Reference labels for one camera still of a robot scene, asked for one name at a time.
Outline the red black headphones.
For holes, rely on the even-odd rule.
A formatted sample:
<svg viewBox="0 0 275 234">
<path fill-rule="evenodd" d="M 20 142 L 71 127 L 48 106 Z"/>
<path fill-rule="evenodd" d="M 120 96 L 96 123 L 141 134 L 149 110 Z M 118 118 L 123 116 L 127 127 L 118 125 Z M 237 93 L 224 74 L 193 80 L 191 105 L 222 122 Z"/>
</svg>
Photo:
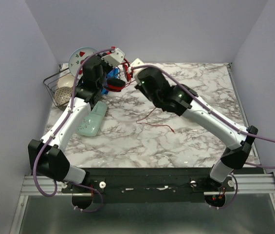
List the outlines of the red black headphones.
<svg viewBox="0 0 275 234">
<path fill-rule="evenodd" d="M 124 88 L 133 82 L 131 75 L 127 72 L 130 62 L 125 58 L 124 62 L 122 62 L 120 65 L 123 68 L 125 80 L 122 80 L 121 78 L 110 78 L 105 81 L 103 88 L 109 92 L 121 92 Z"/>
</svg>

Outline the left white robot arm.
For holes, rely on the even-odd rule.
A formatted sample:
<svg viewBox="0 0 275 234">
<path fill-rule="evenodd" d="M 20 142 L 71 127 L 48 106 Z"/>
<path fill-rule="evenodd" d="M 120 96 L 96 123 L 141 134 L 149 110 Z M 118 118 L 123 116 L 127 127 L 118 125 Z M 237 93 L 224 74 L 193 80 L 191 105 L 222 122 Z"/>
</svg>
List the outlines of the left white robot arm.
<svg viewBox="0 0 275 234">
<path fill-rule="evenodd" d="M 101 55 L 89 56 L 82 63 L 83 76 L 66 109 L 54 126 L 40 140 L 28 145 L 33 176 L 42 175 L 55 181 L 68 181 L 80 193 L 89 188 L 85 170 L 73 166 L 64 152 L 78 125 L 101 99 L 103 82 L 113 69 Z"/>
</svg>

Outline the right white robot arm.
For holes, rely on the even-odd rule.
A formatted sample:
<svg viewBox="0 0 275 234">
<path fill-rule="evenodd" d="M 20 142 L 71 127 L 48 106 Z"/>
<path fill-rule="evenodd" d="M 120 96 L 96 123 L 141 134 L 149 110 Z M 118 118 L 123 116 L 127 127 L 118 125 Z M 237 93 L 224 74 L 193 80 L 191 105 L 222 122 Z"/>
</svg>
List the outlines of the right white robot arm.
<svg viewBox="0 0 275 234">
<path fill-rule="evenodd" d="M 184 84 L 169 85 L 158 68 L 135 69 L 132 74 L 137 81 L 135 88 L 155 107 L 197 123 L 226 146 L 205 179 L 209 190 L 218 190 L 233 170 L 243 167 L 252 150 L 254 135 L 258 133 L 256 127 L 239 125 L 211 109 L 194 90 Z"/>
</svg>

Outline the blue cloth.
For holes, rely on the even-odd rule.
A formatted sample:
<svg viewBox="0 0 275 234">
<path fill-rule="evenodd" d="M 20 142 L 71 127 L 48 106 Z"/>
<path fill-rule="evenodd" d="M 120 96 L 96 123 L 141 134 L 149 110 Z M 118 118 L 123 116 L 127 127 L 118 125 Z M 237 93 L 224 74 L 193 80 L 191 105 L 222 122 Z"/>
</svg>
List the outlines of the blue cloth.
<svg viewBox="0 0 275 234">
<path fill-rule="evenodd" d="M 110 71 L 107 76 L 106 76 L 106 81 L 110 78 L 117 78 L 120 79 L 121 77 L 121 71 L 119 68 L 114 68 L 112 71 Z M 103 88 L 102 90 L 102 95 L 107 95 L 109 93 L 108 90 L 106 90 L 105 88 Z"/>
</svg>

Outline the cream ceramic bowl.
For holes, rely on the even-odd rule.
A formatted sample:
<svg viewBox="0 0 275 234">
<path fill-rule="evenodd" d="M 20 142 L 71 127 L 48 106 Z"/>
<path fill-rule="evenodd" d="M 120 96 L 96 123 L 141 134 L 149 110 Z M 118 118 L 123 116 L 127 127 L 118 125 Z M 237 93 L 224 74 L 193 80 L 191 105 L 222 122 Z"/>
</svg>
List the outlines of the cream ceramic bowl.
<svg viewBox="0 0 275 234">
<path fill-rule="evenodd" d="M 57 87 L 58 88 L 62 88 L 62 87 L 72 88 L 73 83 L 74 83 L 74 76 L 72 76 L 71 74 L 67 74 L 67 75 L 64 75 L 58 79 Z"/>
</svg>

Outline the grey patterned bowl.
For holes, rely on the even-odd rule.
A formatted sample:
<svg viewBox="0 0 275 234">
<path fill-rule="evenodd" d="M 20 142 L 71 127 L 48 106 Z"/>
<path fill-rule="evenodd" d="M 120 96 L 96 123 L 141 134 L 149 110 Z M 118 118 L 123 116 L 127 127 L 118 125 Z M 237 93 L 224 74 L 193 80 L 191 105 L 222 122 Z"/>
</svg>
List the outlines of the grey patterned bowl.
<svg viewBox="0 0 275 234">
<path fill-rule="evenodd" d="M 55 101 L 58 105 L 67 103 L 72 96 L 72 87 L 60 87 L 55 91 Z"/>
</svg>

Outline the mint green rectangular tray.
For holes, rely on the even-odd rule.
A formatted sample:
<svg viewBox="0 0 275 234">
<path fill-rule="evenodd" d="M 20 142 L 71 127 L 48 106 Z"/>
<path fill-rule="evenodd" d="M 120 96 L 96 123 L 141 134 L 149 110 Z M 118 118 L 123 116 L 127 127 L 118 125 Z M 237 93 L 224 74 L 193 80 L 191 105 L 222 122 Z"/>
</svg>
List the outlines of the mint green rectangular tray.
<svg viewBox="0 0 275 234">
<path fill-rule="evenodd" d="M 83 118 L 76 128 L 76 133 L 85 137 L 94 137 L 103 122 L 107 111 L 107 104 L 99 101 L 93 107 L 91 112 Z"/>
</svg>

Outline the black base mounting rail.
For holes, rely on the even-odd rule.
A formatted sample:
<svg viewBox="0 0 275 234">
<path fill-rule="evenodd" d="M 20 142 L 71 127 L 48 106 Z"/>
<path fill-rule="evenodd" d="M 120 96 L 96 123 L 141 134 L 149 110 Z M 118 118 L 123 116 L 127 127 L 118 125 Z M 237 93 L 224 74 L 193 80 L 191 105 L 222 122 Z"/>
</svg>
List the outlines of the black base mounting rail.
<svg viewBox="0 0 275 234">
<path fill-rule="evenodd" d="M 63 193 L 93 197 L 94 203 L 204 202 L 206 196 L 234 191 L 231 176 L 223 185 L 208 181 L 210 168 L 87 168 L 88 185 L 96 192 L 70 184 Z"/>
</svg>

